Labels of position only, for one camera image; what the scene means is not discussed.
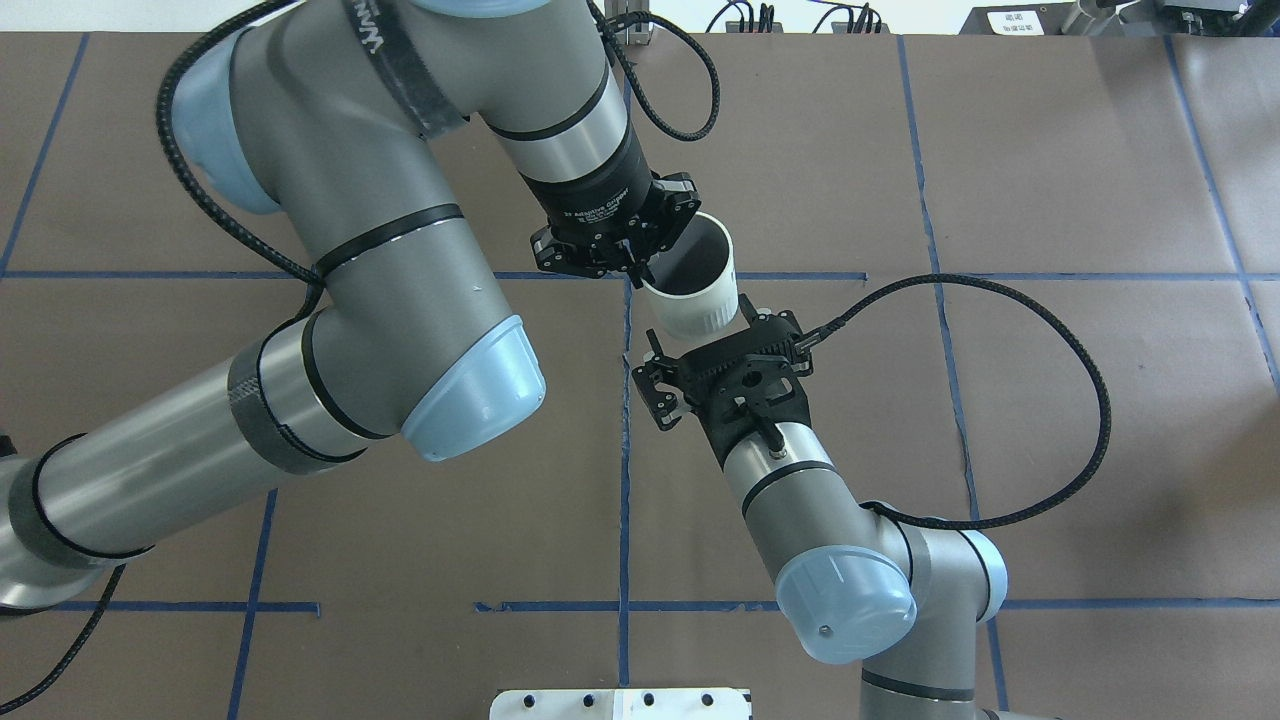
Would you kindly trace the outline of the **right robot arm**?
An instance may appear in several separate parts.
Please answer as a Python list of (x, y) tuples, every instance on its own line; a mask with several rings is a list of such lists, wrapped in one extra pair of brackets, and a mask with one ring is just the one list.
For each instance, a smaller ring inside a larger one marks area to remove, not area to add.
[(1009, 570), (978, 530), (863, 507), (815, 433), (792, 313), (741, 302), (748, 327), (673, 357), (654, 331), (634, 382), (662, 430), (694, 416), (806, 653), (860, 664), (863, 719), (995, 719), (977, 637)]

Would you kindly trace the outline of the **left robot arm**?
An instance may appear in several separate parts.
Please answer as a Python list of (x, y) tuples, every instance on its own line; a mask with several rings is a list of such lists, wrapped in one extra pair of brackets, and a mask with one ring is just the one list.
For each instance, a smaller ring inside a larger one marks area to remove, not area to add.
[(433, 154), (472, 119), (545, 222), (540, 272), (652, 281), (698, 210), (649, 167), (620, 36), (590, 1), (265, 1), (187, 47), (155, 126), (186, 192), (305, 284), (234, 356), (37, 457), (3, 441), (3, 618), (52, 609), (159, 541), (403, 436), (431, 461), (547, 392)]

